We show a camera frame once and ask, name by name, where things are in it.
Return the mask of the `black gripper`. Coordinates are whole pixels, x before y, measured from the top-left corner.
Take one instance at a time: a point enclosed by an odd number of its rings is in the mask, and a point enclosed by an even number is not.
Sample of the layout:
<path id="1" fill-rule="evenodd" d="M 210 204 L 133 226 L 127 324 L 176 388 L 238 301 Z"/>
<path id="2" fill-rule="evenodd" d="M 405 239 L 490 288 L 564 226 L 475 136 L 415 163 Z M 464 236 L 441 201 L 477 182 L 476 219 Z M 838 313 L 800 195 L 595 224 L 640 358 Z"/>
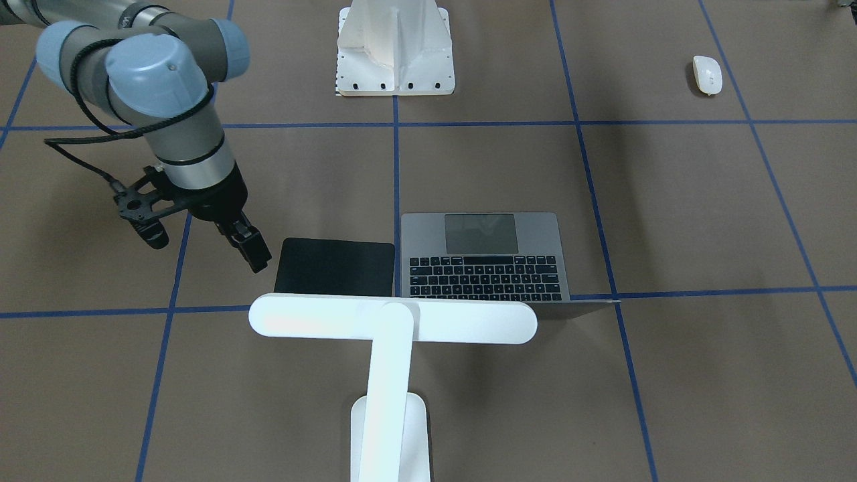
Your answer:
<path id="1" fill-rule="evenodd" d="M 252 272 L 261 272 L 272 259 L 258 228 L 244 214 L 248 189 L 239 167 L 211 188 L 195 192 L 190 213 L 199 220 L 215 223 L 218 231 L 239 251 Z"/>

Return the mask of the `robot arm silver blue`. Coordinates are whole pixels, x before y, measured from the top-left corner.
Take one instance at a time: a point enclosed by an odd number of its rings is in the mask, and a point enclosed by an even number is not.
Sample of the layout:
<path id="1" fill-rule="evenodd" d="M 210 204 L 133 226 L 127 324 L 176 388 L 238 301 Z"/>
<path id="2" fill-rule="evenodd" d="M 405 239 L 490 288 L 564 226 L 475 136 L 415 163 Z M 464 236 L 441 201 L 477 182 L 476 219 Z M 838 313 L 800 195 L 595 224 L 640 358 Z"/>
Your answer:
<path id="1" fill-rule="evenodd" d="M 213 223 L 251 271 L 266 268 L 270 251 L 244 214 L 247 186 L 214 104 L 215 86 L 249 67 L 238 25 L 151 1 L 3 1 L 2 24 L 41 29 L 37 66 L 102 133 L 45 143 L 103 178 L 144 242 L 165 247 L 162 219 L 185 211 Z M 129 185 L 66 150 L 139 138 L 156 162 Z"/>

